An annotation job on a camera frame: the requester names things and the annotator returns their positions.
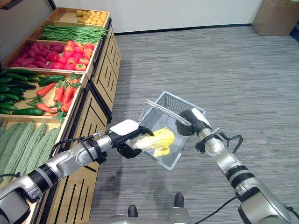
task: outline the purple sweet potato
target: purple sweet potato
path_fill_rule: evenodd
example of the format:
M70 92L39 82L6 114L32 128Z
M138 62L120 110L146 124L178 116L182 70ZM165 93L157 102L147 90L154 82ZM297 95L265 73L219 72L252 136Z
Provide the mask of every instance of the purple sweet potato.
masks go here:
M52 69L54 65L54 62L50 62L49 64L46 65L47 69Z
M28 54L27 54L26 52L24 52L24 53L21 53L21 54L19 55L19 57L22 57L22 58L27 59L27 58L28 58Z
M46 64L44 62L41 61L34 61L32 64L36 65L39 68L46 68Z
M21 63L21 66L25 66L26 64L32 64L35 61L35 58L28 58Z
M15 63L15 64L21 64L23 61L25 61L26 59L25 58L23 58L23 57L17 57L14 61L13 61L13 63Z
M34 64L26 64L24 67L26 68L38 68L36 65Z
M30 50L33 50L34 52L39 52L39 48L37 46L31 46Z
M42 56L36 56L36 60L38 60L40 62L44 62L46 64L46 59Z
M20 65L17 63L10 63L9 66L10 67L20 67Z
M64 51L64 48L60 47L60 46L55 46L55 47L51 48L51 51L56 51L58 53L61 53Z
M27 53L29 57L36 57L36 52L33 50L29 50Z
M51 46L52 47L61 47L61 48L64 48L64 45L61 44L61 43L51 43Z
M44 43L43 44L43 48L46 48L46 49L50 50L51 49L51 45L48 44L48 43Z
M39 51L37 52L36 56L42 56L42 57L46 57L47 56L47 52L44 52L44 51Z
M43 49L41 49L41 51L47 52L47 53L51 53L51 51L49 49L47 49L47 48L43 48Z
M38 43L38 44L37 44L37 47L38 47L39 49L43 49L43 43Z

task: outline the silver metal arm segment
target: silver metal arm segment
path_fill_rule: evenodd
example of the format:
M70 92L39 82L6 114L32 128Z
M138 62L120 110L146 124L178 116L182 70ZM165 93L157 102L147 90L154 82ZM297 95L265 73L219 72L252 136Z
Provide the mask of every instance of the silver metal arm segment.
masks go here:
M212 136L205 142L205 151L214 159L234 188L237 198L241 201L239 214L245 224L257 224L268 217L282 220L280 223L291 223L288 211L269 188L256 178L235 154L229 152L221 140L213 137L214 133L206 118L195 108L192 114L188 115L189 121L194 123L194 119L197 119L197 122L201 123L199 128L195 127L194 130L200 140Z

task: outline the black baseboard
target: black baseboard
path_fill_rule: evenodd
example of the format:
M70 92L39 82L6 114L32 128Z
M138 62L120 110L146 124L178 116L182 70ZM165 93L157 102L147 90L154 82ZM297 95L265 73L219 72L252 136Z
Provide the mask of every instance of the black baseboard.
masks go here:
M158 32L181 31L181 30L190 30L190 29L209 29L209 28L222 28L222 27L249 27L249 26L251 26L251 23L200 26L200 27L182 27L182 28L171 28L171 29L141 30L141 31L114 33L114 35L118 36L118 35L129 35L129 34L147 34L147 33L158 33Z

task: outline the green vegetable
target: green vegetable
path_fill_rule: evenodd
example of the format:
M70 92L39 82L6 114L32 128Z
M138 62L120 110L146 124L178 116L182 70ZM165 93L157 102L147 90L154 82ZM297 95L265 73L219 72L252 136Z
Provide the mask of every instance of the green vegetable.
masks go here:
M13 78L14 80L22 80L22 81L28 81L28 79L24 76L20 76L20 75L17 75L17 74L14 74L14 73L6 73L5 74L6 77L11 77Z
M39 77L26 77L28 81L37 83L40 81Z
M24 150L27 146L27 143L34 132L34 124L30 122L27 124L24 131L21 133L15 148L13 149L13 153L6 165L4 170L5 174L13 174L15 173L15 169L17 168L20 159L23 156ZM4 177L4 186L9 183L12 177Z
M5 103L1 103L1 104L0 104L0 108L1 108L1 109L5 109L5 110L10 110L10 111L18 110L17 107L12 106L12 105L9 105L9 104L5 104Z
M46 86L50 83L57 83L59 80L65 80L64 76L51 76L45 79L42 79L41 81L38 82L40 86Z
M29 75L29 76L26 76L26 77L38 77L38 78L40 78L40 79L44 79L44 78L46 78L45 75L41 75L41 74Z
M0 102L4 102L5 100L7 100L7 97L3 94L0 94Z
M5 104L13 105L15 102L12 100L7 100L4 102Z
M31 85L32 83L29 81L23 81L23 80L14 80L13 84L16 85L16 83L20 83L20 84L27 84L27 85Z
M0 86L0 92L9 92L10 89L6 86Z
M0 78L0 83L10 83L12 82L13 78L11 77L4 77L4 78Z
M29 71L29 70L25 70L25 69L7 69L7 70L2 71L1 74L5 75L8 72L19 74L19 75L34 75L34 74L36 74L36 71Z
M13 95L18 95L18 96L24 95L23 91L9 91L8 93Z
M1 141L0 141L0 159L1 159L1 151L4 149L6 143L10 139L10 136L14 133L14 131L20 126L20 123L15 123L12 125L9 129L7 129L3 135L1 136Z
M26 97L18 96L19 100L26 100Z
M47 130L47 125L44 123L41 124L38 127L38 129L36 129L36 131L33 133L31 138L29 139L28 144L26 145L26 148L23 153L23 157L20 160L18 167L15 169L16 172L20 172L21 175L26 174L26 169L28 165L35 159L35 157L37 156L36 153L40 153L41 151L36 146L38 142L42 139L42 137L45 135L46 130Z
M10 135L10 138L5 145L5 148L0 154L0 174L4 173L7 161L10 159L12 153L14 152L17 140L20 138L20 135L22 134L26 126L26 123L19 125L18 128L16 128L14 132Z
M18 87L18 88L24 88L24 89L26 89L26 90L33 90L33 89L36 89L36 86L35 86L35 85L23 84L23 83L14 83L14 86L15 86L15 87Z
M5 94L1 94L1 95L5 96L7 99L13 99L13 100L16 100L16 101L20 100L18 96L13 95L13 94L5 93Z
M10 114L8 110L0 108L0 113L2 114Z
M42 116L44 112L38 108L25 108L25 109L13 111L12 114Z
M56 27L48 25L44 28L41 39L51 41L75 41L96 43L103 40L107 30L92 27Z
M3 135L3 133L5 132L6 125L7 125L7 121L5 121L5 122L3 123L3 125L0 127L0 137L1 137L1 135Z
M30 161L30 164L28 164L26 173L31 172L33 169L42 165L49 159L49 154L56 142L59 131L59 128L53 128L39 141L36 145L34 158Z
M8 88L13 88L15 87L14 84L4 84L4 83L0 83L0 89L4 88L4 87L8 87Z
M23 88L10 88L12 91L18 91L18 92L26 92L26 89Z

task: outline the white wall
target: white wall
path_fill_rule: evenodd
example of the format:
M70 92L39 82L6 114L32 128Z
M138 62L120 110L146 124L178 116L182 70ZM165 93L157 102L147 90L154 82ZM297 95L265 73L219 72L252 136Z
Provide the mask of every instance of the white wall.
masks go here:
M9 10L0 10L0 60L9 57L51 12L46 0L24 0Z
M111 12L116 33L251 23L262 0L55 0L59 7Z

